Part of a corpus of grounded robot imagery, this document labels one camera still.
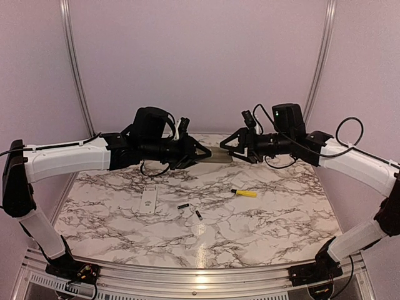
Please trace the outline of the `aluminium front rail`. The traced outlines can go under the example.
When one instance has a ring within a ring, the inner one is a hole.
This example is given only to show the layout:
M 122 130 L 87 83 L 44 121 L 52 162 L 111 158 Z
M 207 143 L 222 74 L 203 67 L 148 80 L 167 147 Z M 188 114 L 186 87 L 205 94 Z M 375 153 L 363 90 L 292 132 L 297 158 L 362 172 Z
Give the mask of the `aluminium front rail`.
M 294 287 L 291 263 L 230 269 L 184 269 L 119 264 L 93 259 L 99 265 L 95 286 L 72 283 L 45 272 L 40 251 L 28 249 L 11 299 L 310 299 L 333 285 L 335 299 L 375 299 L 363 258 L 355 254 L 341 267 L 343 275 Z

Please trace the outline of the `right aluminium corner post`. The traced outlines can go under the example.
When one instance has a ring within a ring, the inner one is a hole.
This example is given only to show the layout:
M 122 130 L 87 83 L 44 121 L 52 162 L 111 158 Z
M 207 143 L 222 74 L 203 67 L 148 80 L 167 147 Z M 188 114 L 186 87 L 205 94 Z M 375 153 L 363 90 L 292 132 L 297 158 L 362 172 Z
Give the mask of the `right aluminium corner post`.
M 311 120 L 313 108 L 316 104 L 318 90 L 323 76 L 324 67 L 329 55 L 329 48 L 332 41 L 334 21 L 336 17 L 336 0 L 328 0 L 326 5 L 326 13 L 322 28 L 321 43 L 317 55 L 316 67 L 312 77 L 311 85 L 307 95 L 307 100 L 304 108 L 304 119 L 306 124 Z

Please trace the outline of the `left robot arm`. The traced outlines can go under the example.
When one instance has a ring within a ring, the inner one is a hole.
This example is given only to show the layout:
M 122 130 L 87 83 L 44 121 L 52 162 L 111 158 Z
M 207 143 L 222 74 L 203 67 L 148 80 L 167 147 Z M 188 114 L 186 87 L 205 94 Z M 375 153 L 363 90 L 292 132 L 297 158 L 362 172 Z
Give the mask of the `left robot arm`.
M 174 122 L 163 109 L 141 107 L 132 124 L 121 132 L 46 146 L 25 146 L 22 140 L 15 140 L 4 152 L 2 208 L 18 220 L 57 271 L 65 278 L 74 278 L 79 264 L 35 203 L 33 183 L 82 171 L 125 169 L 143 161 L 166 164 L 168 170 L 186 169 L 212 155 L 188 134 L 188 125 L 188 118 Z

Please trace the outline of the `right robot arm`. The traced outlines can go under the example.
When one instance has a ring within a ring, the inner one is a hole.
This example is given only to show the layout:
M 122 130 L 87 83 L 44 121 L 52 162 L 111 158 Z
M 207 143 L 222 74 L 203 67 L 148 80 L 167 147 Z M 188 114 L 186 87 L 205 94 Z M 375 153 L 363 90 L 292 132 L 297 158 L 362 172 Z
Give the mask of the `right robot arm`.
M 243 111 L 245 127 L 220 143 L 231 156 L 248 163 L 267 157 L 290 155 L 315 167 L 331 169 L 373 188 L 384 200 L 375 216 L 339 237 L 328 241 L 316 254 L 309 273 L 324 279 L 341 260 L 367 249 L 386 236 L 399 235 L 399 164 L 369 154 L 353 144 L 345 144 L 338 135 L 322 131 L 308 133 L 298 104 L 272 107 L 268 119 L 275 132 L 257 132 L 259 121 L 251 111 Z

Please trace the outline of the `left aluminium corner post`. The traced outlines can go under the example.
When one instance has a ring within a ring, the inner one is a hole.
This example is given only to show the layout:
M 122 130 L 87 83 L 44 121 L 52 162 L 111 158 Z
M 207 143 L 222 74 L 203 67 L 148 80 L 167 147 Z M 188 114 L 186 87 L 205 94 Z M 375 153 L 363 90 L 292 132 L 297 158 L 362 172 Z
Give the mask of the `left aluminium corner post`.
M 60 9 L 62 17 L 62 27 L 64 31 L 64 37 L 66 42 L 67 55 L 69 58 L 69 64 L 71 67 L 72 80 L 76 89 L 76 94 L 81 108 L 83 121 L 87 132 L 90 136 L 94 136 L 96 131 L 94 129 L 93 121 L 89 112 L 89 106 L 86 99 L 84 86 L 79 70 L 78 57 L 73 36 L 73 24 L 70 12 L 70 1 L 60 0 Z

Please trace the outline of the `small white remote control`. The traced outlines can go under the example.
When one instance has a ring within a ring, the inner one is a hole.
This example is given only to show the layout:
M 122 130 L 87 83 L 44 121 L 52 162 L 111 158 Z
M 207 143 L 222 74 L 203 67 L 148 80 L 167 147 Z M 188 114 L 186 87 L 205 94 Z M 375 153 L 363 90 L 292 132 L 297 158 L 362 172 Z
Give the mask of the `small white remote control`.
M 211 151 L 211 156 L 203 159 L 203 163 L 229 164 L 233 162 L 233 157 L 227 150 L 220 147 L 209 147 L 208 149 Z

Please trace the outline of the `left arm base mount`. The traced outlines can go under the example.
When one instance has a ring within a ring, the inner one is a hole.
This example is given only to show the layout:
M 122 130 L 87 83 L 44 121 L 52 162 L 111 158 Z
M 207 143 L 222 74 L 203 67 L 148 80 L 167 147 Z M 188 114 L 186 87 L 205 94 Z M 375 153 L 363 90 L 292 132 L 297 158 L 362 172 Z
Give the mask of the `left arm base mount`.
M 46 273 L 67 279 L 72 283 L 96 284 L 99 276 L 99 265 L 88 262 L 73 261 L 71 264 L 54 266 L 48 264 Z

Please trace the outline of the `yellow handled screwdriver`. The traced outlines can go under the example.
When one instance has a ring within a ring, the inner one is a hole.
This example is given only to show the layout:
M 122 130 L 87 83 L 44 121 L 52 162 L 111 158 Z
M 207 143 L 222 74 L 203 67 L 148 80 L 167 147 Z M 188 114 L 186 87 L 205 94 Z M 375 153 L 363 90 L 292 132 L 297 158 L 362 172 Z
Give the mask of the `yellow handled screwdriver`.
M 256 198 L 258 194 L 256 192 L 252 191 L 243 191 L 243 190 L 238 190 L 238 189 L 231 189 L 231 192 L 233 194 L 239 195 L 239 196 L 244 196 L 244 197 L 249 197 L 249 198 Z

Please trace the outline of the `large white remote control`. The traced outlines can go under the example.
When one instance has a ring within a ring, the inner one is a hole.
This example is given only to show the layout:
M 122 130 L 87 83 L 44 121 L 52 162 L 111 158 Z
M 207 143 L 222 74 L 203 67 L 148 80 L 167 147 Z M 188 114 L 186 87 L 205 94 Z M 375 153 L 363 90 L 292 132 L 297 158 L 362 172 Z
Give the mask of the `large white remote control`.
M 153 215 L 156 211 L 158 188 L 156 185 L 146 186 L 141 198 L 139 213 Z

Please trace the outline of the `black battery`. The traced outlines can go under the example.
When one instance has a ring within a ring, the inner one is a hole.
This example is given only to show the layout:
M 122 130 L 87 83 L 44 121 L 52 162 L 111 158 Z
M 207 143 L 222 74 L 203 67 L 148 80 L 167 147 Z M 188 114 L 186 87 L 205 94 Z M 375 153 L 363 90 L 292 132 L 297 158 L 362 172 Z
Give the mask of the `black battery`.
M 195 213 L 196 213 L 196 216 L 198 217 L 198 219 L 199 219 L 200 221 L 202 221 L 202 220 L 203 220 L 203 217 L 201 216 L 201 213 L 200 213 L 198 210 L 196 210 Z
M 184 209 L 184 208 L 188 208 L 190 204 L 186 203 L 186 204 L 182 204 L 180 206 L 178 206 L 178 209 Z

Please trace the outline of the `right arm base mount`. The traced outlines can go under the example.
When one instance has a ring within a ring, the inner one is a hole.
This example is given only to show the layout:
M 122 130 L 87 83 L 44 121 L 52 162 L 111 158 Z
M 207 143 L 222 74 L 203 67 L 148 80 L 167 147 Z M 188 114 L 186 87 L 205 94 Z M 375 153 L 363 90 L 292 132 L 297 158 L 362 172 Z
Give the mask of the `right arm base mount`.
M 321 281 L 332 280 L 343 275 L 343 270 L 338 264 L 327 266 L 316 262 L 291 266 L 288 269 L 289 280 L 292 285 L 302 286 Z

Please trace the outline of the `aluminium corner post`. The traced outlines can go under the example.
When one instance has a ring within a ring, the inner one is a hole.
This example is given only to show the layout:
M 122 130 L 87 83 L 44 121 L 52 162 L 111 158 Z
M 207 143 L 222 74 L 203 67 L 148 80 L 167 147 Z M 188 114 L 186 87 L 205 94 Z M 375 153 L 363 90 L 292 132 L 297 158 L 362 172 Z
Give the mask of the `aluminium corner post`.
M 76 89 L 76 94 L 81 108 L 83 121 L 87 132 L 90 136 L 94 136 L 96 131 L 94 129 L 93 121 L 89 112 L 89 106 L 86 99 L 84 86 L 79 70 L 78 57 L 73 36 L 73 24 L 70 12 L 70 1 L 60 0 L 60 9 L 62 17 L 62 27 L 64 31 L 64 37 L 66 42 L 67 55 L 69 58 L 69 64 L 71 67 L 72 80 Z
M 334 21 L 336 17 L 336 0 L 328 0 L 326 5 L 326 13 L 322 28 L 321 43 L 317 55 L 316 67 L 312 77 L 311 85 L 307 95 L 307 100 L 304 108 L 304 119 L 306 124 L 311 120 L 313 108 L 316 104 L 318 90 L 323 76 L 324 67 L 329 55 L 329 48 L 332 41 Z

